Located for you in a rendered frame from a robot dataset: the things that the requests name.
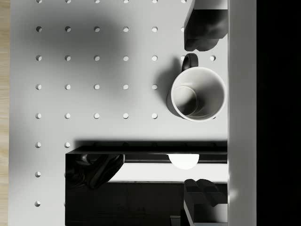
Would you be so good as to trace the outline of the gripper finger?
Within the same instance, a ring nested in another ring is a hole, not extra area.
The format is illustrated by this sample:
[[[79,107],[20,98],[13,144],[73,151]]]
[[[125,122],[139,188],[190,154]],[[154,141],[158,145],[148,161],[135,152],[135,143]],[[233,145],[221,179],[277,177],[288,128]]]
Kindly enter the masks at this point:
[[[205,52],[228,33],[228,0],[192,0],[184,22],[184,49]]]
[[[183,207],[189,226],[228,226],[228,198],[209,180],[184,181]]]

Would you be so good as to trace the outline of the black mug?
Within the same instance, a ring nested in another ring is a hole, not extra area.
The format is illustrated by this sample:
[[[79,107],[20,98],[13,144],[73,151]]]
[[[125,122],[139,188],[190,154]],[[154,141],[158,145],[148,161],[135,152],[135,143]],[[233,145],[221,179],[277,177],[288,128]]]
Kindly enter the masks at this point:
[[[215,71],[200,67],[198,56],[188,53],[181,72],[167,93],[169,111],[188,121],[205,122],[215,118],[226,101],[227,89],[223,79]]]

